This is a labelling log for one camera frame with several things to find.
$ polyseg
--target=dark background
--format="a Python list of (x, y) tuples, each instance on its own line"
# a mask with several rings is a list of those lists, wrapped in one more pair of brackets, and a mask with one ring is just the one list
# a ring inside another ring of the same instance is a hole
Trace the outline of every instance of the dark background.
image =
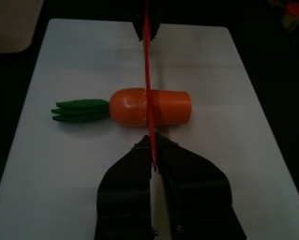
[[(299, 192), (299, 27), (288, 33), (282, 14), (267, 0), (175, 0), (163, 23), (229, 28)], [(130, 22), (129, 0), (46, 0), (31, 46), (0, 54), (0, 178), (51, 18)]]

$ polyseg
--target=gripper jaw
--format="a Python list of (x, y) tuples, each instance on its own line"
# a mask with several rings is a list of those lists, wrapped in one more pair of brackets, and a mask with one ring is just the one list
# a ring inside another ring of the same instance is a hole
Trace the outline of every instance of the gripper jaw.
[[(230, 181), (217, 166), (157, 134), (173, 240), (247, 239), (231, 207)], [(106, 173), (98, 189), (96, 240), (150, 240), (150, 137)]]

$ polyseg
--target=orange carrot body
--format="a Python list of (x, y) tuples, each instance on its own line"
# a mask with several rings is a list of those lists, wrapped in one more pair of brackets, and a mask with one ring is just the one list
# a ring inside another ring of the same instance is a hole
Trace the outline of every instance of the orange carrot body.
[[(187, 92), (151, 90), (154, 123), (157, 126), (183, 125), (190, 120), (191, 100)], [(145, 88), (126, 88), (110, 99), (110, 116), (121, 125), (147, 125), (147, 97)]]

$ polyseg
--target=toy carrot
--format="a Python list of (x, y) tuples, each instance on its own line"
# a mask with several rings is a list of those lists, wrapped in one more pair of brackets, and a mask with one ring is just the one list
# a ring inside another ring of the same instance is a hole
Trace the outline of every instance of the toy carrot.
[[(183, 125), (190, 120), (190, 94), (179, 91), (151, 90), (157, 126)], [(147, 98), (145, 88), (126, 88), (114, 93), (110, 101), (83, 99), (56, 103), (55, 121), (84, 123), (106, 117), (130, 127), (147, 125)]]

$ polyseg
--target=white surface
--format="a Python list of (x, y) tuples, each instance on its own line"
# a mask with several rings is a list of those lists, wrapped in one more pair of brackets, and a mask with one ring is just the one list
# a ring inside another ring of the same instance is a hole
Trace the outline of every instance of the white surface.
[[(229, 30), (163, 24), (151, 80), (154, 88), (190, 92), (190, 123), (170, 138), (227, 175), (249, 239), (299, 240), (299, 196)], [(143, 49), (131, 23), (52, 20), (0, 186), (0, 240), (92, 239), (99, 182), (147, 130), (110, 119), (59, 124), (50, 109), (139, 86)]]

